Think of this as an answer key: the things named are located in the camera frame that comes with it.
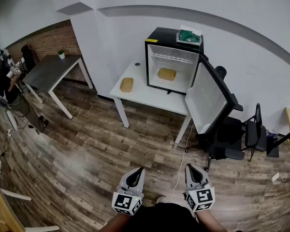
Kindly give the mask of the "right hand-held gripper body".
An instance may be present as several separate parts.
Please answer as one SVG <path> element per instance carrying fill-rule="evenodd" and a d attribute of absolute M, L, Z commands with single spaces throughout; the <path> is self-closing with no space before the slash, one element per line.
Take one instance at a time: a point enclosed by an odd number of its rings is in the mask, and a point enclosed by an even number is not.
<path fill-rule="evenodd" d="M 183 195 L 192 212 L 208 210 L 216 201 L 215 189 L 208 182 L 186 189 Z"/>

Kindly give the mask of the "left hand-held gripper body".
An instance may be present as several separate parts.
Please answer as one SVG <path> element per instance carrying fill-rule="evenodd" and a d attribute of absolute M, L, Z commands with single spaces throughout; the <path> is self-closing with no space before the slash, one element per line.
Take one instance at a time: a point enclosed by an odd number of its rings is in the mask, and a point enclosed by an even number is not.
<path fill-rule="evenodd" d="M 112 208 L 129 216 L 135 215 L 143 203 L 144 194 L 132 189 L 119 188 L 113 193 Z"/>

